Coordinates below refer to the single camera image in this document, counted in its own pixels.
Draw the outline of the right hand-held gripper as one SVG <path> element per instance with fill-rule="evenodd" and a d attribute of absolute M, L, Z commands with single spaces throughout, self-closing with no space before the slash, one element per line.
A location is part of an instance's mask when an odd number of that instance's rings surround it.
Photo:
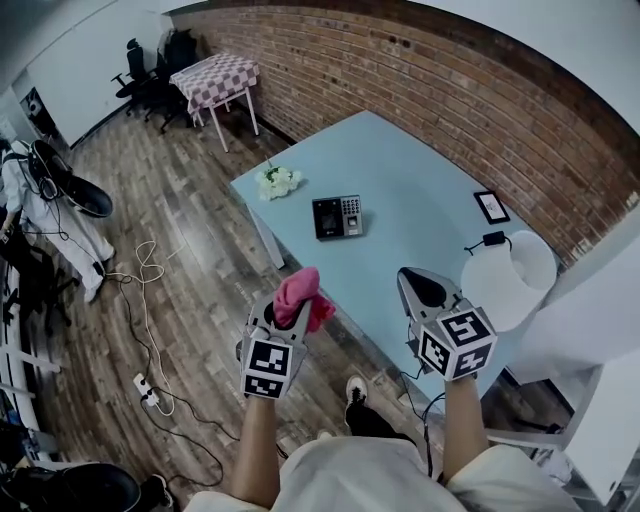
<path fill-rule="evenodd" d="M 453 281 L 402 267 L 397 286 L 409 319 L 408 344 L 423 367 L 455 381 L 487 365 L 497 335 L 484 310 L 464 298 Z"/>

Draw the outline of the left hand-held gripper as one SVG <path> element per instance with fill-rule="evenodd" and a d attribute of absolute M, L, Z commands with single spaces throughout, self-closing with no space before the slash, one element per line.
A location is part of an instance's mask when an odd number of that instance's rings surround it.
<path fill-rule="evenodd" d="M 240 362 L 240 391 L 245 396 L 281 399 L 308 353 L 305 343 L 311 314 L 311 300 L 296 310 L 294 321 L 282 327 L 275 320 L 274 296 L 258 300 L 245 324 L 242 339 L 236 345 Z"/>

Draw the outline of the pink cloth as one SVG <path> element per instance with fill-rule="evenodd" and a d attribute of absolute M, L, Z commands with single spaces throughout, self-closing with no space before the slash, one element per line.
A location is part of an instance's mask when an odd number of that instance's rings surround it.
<path fill-rule="evenodd" d="M 304 267 L 280 284 L 273 299 L 275 322 L 281 327 L 289 327 L 295 322 L 299 307 L 307 300 L 311 301 L 311 312 L 306 332 L 315 333 L 336 311 L 334 304 L 320 293 L 320 275 L 315 267 Z"/>

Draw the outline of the black keypad device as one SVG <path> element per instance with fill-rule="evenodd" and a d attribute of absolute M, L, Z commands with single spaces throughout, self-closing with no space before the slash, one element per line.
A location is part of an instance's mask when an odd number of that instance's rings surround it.
<path fill-rule="evenodd" d="M 314 199 L 312 213 L 318 240 L 357 237 L 364 234 L 359 195 Z"/>

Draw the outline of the person's right forearm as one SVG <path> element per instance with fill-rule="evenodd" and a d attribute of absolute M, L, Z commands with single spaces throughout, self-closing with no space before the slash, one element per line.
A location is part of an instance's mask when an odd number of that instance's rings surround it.
<path fill-rule="evenodd" d="M 443 481 L 448 483 L 488 448 L 476 380 L 467 376 L 446 382 Z"/>

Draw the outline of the person's left forearm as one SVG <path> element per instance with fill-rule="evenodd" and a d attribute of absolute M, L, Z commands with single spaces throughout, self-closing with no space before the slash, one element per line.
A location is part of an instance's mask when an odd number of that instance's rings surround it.
<path fill-rule="evenodd" d="M 231 495 L 271 509 L 279 492 L 275 402 L 250 396 L 231 478 Z"/>

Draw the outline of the white table lamp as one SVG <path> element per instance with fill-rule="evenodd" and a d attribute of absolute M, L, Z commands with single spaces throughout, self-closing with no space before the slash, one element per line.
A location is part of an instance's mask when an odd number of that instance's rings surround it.
<path fill-rule="evenodd" d="M 481 307 L 497 332 L 518 327 L 555 285 L 554 254 L 537 234 L 521 230 L 501 244 L 472 251 L 461 274 L 463 296 Z"/>

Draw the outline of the person's white shoe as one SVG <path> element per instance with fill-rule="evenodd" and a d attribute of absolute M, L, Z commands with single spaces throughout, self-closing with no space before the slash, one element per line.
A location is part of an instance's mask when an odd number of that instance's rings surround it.
<path fill-rule="evenodd" d="M 359 375 L 350 377 L 346 385 L 347 406 L 364 404 L 367 395 L 368 389 L 365 380 Z"/>

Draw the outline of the person's black trousers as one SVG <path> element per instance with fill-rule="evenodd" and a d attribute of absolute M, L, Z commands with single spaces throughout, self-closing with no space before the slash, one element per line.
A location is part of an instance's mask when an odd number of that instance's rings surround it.
<path fill-rule="evenodd" d="M 378 412 L 364 401 L 352 402 L 345 411 L 346 424 L 352 436 L 400 439 L 416 443 L 406 434 L 397 432 Z"/>

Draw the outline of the white table leg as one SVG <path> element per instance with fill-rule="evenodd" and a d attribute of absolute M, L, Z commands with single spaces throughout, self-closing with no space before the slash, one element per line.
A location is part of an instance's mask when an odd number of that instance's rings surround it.
<path fill-rule="evenodd" d="M 248 208 L 248 211 L 273 265 L 277 269 L 282 269 L 285 262 L 273 232 L 252 208 Z"/>

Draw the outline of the white cabinet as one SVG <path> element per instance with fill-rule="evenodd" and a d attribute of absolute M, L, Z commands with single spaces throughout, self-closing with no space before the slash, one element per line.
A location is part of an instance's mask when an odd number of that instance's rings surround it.
<path fill-rule="evenodd" d="M 561 450 L 607 504 L 640 448 L 640 286 L 628 278 L 557 284 L 509 369 L 520 383 L 563 386 L 574 414 Z"/>

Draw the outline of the white artificial flower bouquet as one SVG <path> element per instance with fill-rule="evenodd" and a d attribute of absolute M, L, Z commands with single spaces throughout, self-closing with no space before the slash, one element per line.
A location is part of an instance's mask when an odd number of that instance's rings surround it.
<path fill-rule="evenodd" d="M 272 201 L 295 191 L 302 183 L 303 176 L 300 171 L 292 171 L 267 160 L 267 167 L 258 171 L 254 179 L 258 185 L 259 198 Z"/>

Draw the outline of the black office chair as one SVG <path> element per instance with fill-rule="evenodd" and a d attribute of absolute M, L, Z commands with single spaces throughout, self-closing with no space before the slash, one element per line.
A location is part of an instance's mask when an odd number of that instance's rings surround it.
<path fill-rule="evenodd" d="M 136 38 L 127 42 L 126 49 L 126 57 L 129 65 L 128 77 L 130 81 L 125 82 L 121 73 L 112 78 L 111 81 L 120 85 L 120 89 L 116 92 L 116 97 L 119 99 L 129 99 L 125 114 L 127 117 L 130 117 L 132 111 L 150 93 L 152 82 L 156 76 L 154 69 L 148 71 L 145 68 L 144 49 L 137 42 Z"/>
<path fill-rule="evenodd" d="M 144 122 L 150 120 L 152 114 L 163 114 L 163 124 L 159 133 L 164 135 L 168 126 L 176 118 L 182 118 L 186 126 L 192 125 L 187 112 L 187 100 L 179 88 L 170 82 L 170 67 L 160 51 L 156 52 L 156 66 L 153 69 L 155 79 L 150 83 L 149 95 L 146 100 Z"/>

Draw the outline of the table with checkered tablecloth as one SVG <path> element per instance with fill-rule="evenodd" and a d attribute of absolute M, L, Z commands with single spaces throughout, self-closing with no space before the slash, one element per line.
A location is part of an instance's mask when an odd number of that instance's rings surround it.
<path fill-rule="evenodd" d="M 228 153 L 229 148 L 223 136 L 216 109 L 224 106 L 229 110 L 231 101 L 244 96 L 254 133 L 258 135 L 251 88 L 257 85 L 259 74 L 259 67 L 255 61 L 221 52 L 172 74 L 169 83 L 177 87 L 186 99 L 187 113 L 195 125 L 204 127 L 201 112 L 209 111 L 222 147 Z"/>

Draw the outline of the black picture frame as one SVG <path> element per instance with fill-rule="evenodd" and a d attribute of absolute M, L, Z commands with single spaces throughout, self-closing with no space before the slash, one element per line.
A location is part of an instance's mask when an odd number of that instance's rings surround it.
<path fill-rule="evenodd" d="M 473 197 L 475 198 L 487 222 L 490 225 L 496 225 L 510 221 L 509 214 L 507 213 L 505 207 L 503 206 L 502 202 L 495 192 L 475 192 L 473 194 Z"/>

